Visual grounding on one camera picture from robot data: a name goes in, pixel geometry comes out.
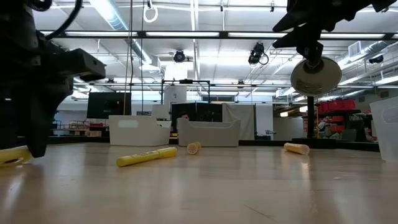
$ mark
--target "yellow cylinder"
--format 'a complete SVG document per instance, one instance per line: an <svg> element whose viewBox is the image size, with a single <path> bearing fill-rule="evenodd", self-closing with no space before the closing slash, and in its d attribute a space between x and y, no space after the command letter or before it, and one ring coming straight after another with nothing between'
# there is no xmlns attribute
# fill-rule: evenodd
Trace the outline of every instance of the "yellow cylinder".
<svg viewBox="0 0 398 224"><path fill-rule="evenodd" d="M27 146L0 150L0 167L16 166L33 159Z"/></svg>
<svg viewBox="0 0 398 224"><path fill-rule="evenodd" d="M177 155L177 148L169 147L165 149L154 150L152 152L120 157L116 160L116 165L118 165L118 167L124 167L154 159L174 157L175 155Z"/></svg>
<svg viewBox="0 0 398 224"><path fill-rule="evenodd" d="M191 143L187 146L187 152L191 155L195 155L201 148L201 144L199 142Z"/></svg>
<svg viewBox="0 0 398 224"><path fill-rule="evenodd" d="M295 152L301 155L308 155L308 153L310 153L310 148L303 144L286 143L284 148L289 152Z"/></svg>

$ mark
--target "ceiling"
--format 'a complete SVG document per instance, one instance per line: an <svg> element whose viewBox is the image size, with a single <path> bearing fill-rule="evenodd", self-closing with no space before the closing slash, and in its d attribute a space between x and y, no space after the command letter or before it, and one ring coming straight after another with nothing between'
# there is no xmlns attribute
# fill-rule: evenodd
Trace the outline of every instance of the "ceiling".
<svg viewBox="0 0 398 224"><path fill-rule="evenodd" d="M234 10L225 10L224 15L220 10L220 1L198 0L199 13L196 19L195 30L223 30L234 31L271 31L273 26L284 16L287 1L275 0L275 11L269 12L271 0L224 0L224 6ZM54 1L55 6L46 12L34 12L35 24L38 30L55 30L67 18L72 11L75 1ZM118 10L124 21L129 21L129 0L115 1ZM156 21L143 22L142 4L146 1L133 1L132 10L132 29L133 30L192 30L192 17L190 12L190 0L153 0L154 6L158 6L159 16ZM111 30L111 27L99 14L91 7L89 1L84 1L85 7L80 11L75 22L68 28L69 30ZM176 9L165 9L163 7L176 7ZM390 11L385 13L371 12L368 8L363 12L357 13L356 18L351 21L341 21L336 25L334 32L397 32L398 23L396 18L398 4L390 7ZM148 18L153 16L153 11L147 12ZM183 50L190 57L194 57L194 44L191 39L144 39L138 40L142 43L143 49L149 55L155 55L162 61L165 67L172 60L170 53L176 50ZM201 80L210 80L218 83L237 83L239 79L244 79L246 83L278 83L289 84L290 74L295 65L301 61L302 57L296 55L295 49L269 49L269 64L256 68L248 65L250 50L256 42L264 43L266 49L271 46L273 40L220 40L203 39L198 40L198 51L200 53L200 72ZM139 82L141 70L139 61L133 61L133 68L127 62L127 44L121 39L54 39L58 45L68 49L82 48L91 53L106 66L108 77L114 77L117 82L124 82L126 76L133 73L134 81ZM339 55L348 51L348 46L355 43L353 40L345 41L322 41L325 46L323 54L326 57L337 58ZM388 58L394 60L395 52L389 52ZM364 72L360 63L356 66L343 70L343 79L349 79ZM188 71L188 78L195 79L193 66ZM159 82L159 74L142 74L145 82ZM261 88L258 91L275 91L276 88Z"/></svg>

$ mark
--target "ceiling duct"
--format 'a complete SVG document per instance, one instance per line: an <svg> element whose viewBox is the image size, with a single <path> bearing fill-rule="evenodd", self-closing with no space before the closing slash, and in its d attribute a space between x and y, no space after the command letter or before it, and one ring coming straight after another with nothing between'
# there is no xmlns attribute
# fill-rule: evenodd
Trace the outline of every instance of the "ceiling duct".
<svg viewBox="0 0 398 224"><path fill-rule="evenodd" d="M118 7L115 5L113 0L90 0L90 3L112 27L112 29L129 30L129 26L123 21L123 18L118 11ZM124 41L127 45L131 46L131 50L142 60L143 64L152 63L151 57L142 49L142 46L136 39L132 39L132 41L130 41L130 39L125 39Z"/></svg>
<svg viewBox="0 0 398 224"><path fill-rule="evenodd" d="M348 47L348 52L337 57L336 62L344 69L358 60L366 60L373 58L381 53L386 47L394 44L395 41L378 41L378 42L366 42L358 41Z"/></svg>

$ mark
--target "white plastic container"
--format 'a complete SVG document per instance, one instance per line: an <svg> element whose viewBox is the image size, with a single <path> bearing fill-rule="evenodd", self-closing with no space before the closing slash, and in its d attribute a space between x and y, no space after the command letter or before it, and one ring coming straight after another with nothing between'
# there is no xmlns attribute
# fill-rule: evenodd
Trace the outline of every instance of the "white plastic container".
<svg viewBox="0 0 398 224"><path fill-rule="evenodd" d="M381 158L398 162L398 97L370 104Z"/></svg>

